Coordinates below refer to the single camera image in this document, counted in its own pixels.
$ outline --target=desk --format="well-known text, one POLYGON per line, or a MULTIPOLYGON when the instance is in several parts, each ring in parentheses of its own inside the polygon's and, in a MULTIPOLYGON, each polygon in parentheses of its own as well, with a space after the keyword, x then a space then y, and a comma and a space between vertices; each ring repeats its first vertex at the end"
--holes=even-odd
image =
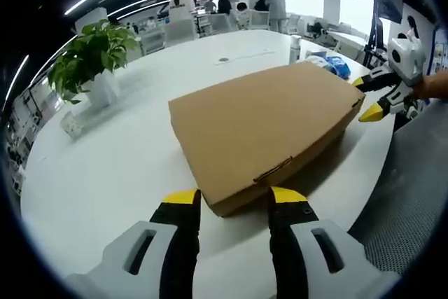
MULTIPOLYGON (((119 102, 95 116, 77 141, 64 133, 59 121, 69 109, 77 114, 88 102, 67 104, 58 112, 31 150, 21 199, 30 237, 56 273, 65 277, 90 271, 104 247, 137 221, 149 220, 166 195, 196 186, 172 131, 170 99, 288 64, 290 43, 290 36, 275 32, 240 31, 182 43, 131 62, 116 72, 119 102), (223 57, 229 61, 220 62, 223 57)), ((303 41, 302 57, 307 50, 338 55, 303 41)), ((350 81, 368 73, 339 56, 351 68, 350 81)), ((369 95, 363 111, 382 95, 369 95)), ((295 177, 300 183, 312 181, 304 186, 314 189, 307 195, 321 218, 331 218, 345 230, 353 225, 382 170, 392 131, 393 116, 366 124, 355 119, 340 151, 322 156, 330 162, 311 167, 313 176, 295 177)), ((254 203, 243 214, 220 218, 203 201, 201 217, 193 297, 274 295, 266 209, 254 203)))
POLYGON ((337 45, 334 49, 335 52, 338 52, 340 50, 343 43, 357 50, 361 50, 365 45, 368 44, 366 40, 360 38, 359 36, 339 32, 328 32, 328 34, 331 35, 335 40, 337 40, 337 45))

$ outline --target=potted plant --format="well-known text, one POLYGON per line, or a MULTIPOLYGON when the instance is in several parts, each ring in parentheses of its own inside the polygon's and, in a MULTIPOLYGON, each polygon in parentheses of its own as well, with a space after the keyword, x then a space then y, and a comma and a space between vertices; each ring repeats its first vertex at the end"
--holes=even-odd
POLYGON ((107 19, 85 26, 82 33, 57 58, 48 82, 65 101, 77 104, 73 97, 84 92, 94 107, 103 108, 119 95, 113 71, 126 66, 127 51, 138 43, 125 26, 107 19))

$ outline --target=gray carpet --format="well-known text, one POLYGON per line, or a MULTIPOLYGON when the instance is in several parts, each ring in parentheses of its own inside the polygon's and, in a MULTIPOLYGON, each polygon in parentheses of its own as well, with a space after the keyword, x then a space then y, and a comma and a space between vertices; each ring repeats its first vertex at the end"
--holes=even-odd
POLYGON ((375 190, 349 233, 372 264, 403 274, 447 196, 448 104, 436 101, 394 134, 375 190))

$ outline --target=white flower pot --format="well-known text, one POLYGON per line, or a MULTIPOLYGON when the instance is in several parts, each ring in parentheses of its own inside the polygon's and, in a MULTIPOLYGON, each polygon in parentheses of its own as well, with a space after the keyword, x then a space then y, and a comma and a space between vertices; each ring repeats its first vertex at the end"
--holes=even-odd
POLYGON ((93 81, 83 84, 88 99, 93 107, 102 109, 114 103, 120 96, 120 88, 115 76, 107 69, 95 76, 93 81))

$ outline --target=dark clothing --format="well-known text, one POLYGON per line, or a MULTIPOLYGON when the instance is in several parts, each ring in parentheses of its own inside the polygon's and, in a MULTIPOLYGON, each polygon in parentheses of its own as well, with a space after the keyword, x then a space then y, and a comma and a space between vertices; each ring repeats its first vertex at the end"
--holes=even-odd
POLYGON ((266 0, 257 1, 254 8, 256 11, 268 11, 269 10, 269 6, 266 4, 266 0))

